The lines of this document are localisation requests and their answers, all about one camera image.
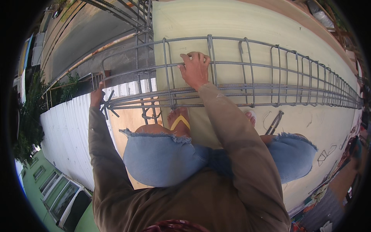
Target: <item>road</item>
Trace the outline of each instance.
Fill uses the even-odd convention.
[[[118,2],[114,5],[123,8]],[[89,53],[132,33],[131,29],[124,21],[87,4],[72,19],[53,49],[45,67],[46,83],[56,79]]]

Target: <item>asphalt street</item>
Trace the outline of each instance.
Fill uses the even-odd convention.
[[[101,10],[80,21],[53,51],[53,79],[89,53],[123,37],[131,29],[125,22]]]

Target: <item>brown long-sleeve shirt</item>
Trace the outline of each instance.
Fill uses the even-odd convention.
[[[182,219],[211,232],[288,231],[281,181],[267,147],[246,116],[211,83],[200,87],[214,131],[232,162],[233,181],[204,168],[179,185],[134,190],[104,115],[89,113],[94,220],[103,231],[141,231]]]

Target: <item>sleeve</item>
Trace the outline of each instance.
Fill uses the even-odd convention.
[[[93,212],[101,215],[101,203],[115,193],[134,192],[124,162],[117,153],[109,134],[103,113],[95,108],[89,109],[89,153],[93,167],[95,189],[93,193]]]
[[[199,88],[215,134],[229,154],[233,185],[257,231],[288,231],[281,180],[267,146],[241,110],[211,83]]]

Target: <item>hand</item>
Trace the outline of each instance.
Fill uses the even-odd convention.
[[[99,88],[90,93],[90,107],[95,107],[100,109],[101,102],[103,100],[103,81],[99,82]]]
[[[180,54],[180,57],[183,58],[185,64],[185,66],[178,65],[183,79],[198,92],[200,86],[209,83],[208,68],[211,61],[210,57],[201,52]]]

